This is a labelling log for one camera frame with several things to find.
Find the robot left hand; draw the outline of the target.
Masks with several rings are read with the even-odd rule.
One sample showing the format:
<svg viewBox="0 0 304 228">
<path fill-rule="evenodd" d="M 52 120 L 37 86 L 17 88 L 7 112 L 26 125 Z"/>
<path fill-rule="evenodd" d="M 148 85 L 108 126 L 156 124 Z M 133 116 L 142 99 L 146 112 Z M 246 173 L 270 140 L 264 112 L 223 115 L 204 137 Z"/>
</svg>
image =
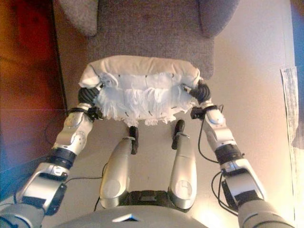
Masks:
<svg viewBox="0 0 304 228">
<path fill-rule="evenodd" d="M 79 103 L 89 104 L 92 107 L 96 105 L 97 98 L 101 92 L 104 84 L 97 85 L 97 87 L 82 87 L 78 91 L 78 101 Z"/>
</svg>

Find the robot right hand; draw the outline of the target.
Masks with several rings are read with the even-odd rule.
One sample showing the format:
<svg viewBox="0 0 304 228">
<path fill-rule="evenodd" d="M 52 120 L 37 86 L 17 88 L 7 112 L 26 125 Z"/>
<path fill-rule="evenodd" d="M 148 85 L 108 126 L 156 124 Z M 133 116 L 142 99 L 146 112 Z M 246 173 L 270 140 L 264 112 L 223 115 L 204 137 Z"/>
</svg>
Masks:
<svg viewBox="0 0 304 228">
<path fill-rule="evenodd" d="M 194 88 L 190 88 L 186 84 L 182 84 L 182 88 L 193 98 L 195 98 L 200 105 L 211 98 L 211 92 L 205 80 L 200 79 Z"/>
</svg>

